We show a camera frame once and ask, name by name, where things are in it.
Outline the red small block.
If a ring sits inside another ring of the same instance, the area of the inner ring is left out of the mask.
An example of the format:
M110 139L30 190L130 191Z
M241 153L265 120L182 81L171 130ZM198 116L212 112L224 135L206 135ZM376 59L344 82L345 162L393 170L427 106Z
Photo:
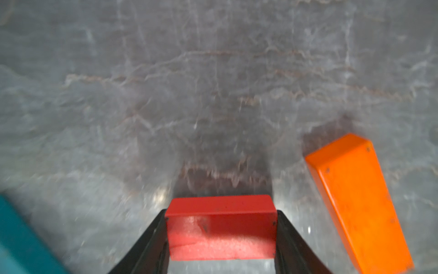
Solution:
M278 213L269 195L175 198L165 218L173 261L276 255Z

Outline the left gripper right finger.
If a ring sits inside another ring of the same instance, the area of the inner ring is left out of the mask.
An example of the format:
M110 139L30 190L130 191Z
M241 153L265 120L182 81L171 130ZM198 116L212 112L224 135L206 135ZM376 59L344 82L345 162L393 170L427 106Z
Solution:
M277 211L277 240L274 258L277 274L332 274L304 241L286 215Z

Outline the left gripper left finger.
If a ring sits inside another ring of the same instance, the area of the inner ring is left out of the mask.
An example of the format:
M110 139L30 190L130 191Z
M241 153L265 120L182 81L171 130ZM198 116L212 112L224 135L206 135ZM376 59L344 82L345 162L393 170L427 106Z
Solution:
M165 210L161 210L125 257L109 274L166 274L169 244Z

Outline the orange block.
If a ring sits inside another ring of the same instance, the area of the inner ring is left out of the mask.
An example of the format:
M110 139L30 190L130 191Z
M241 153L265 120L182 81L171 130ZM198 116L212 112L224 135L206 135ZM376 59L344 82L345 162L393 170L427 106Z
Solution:
M359 273L404 274L414 269L370 140L347 134L305 161Z

